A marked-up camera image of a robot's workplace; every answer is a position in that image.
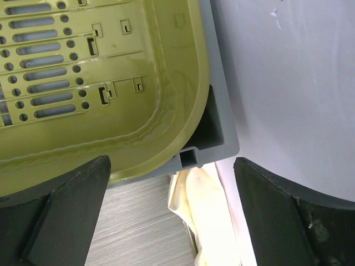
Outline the grey storage crate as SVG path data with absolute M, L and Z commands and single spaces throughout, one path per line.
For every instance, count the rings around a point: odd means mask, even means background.
M 150 173 L 123 180 L 110 180 L 108 188 L 156 176 L 165 176 L 192 167 L 224 160 L 238 154 L 235 118 L 222 66 L 211 1 L 200 1 L 210 64 L 210 87 L 206 108 L 196 131 L 184 148 L 167 163 Z

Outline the yellow plastic basin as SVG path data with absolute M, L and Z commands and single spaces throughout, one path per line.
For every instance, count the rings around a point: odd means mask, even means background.
M 198 1 L 2 1 L 1 196 L 101 155 L 111 183 L 159 168 L 209 87 Z

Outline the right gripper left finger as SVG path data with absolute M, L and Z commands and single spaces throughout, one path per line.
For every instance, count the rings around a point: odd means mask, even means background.
M 84 265 L 110 177 L 99 156 L 1 197 L 1 265 Z

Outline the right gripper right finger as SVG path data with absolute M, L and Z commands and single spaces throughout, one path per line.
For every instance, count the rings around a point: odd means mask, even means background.
M 234 173 L 258 265 L 354 265 L 354 202 L 238 157 Z

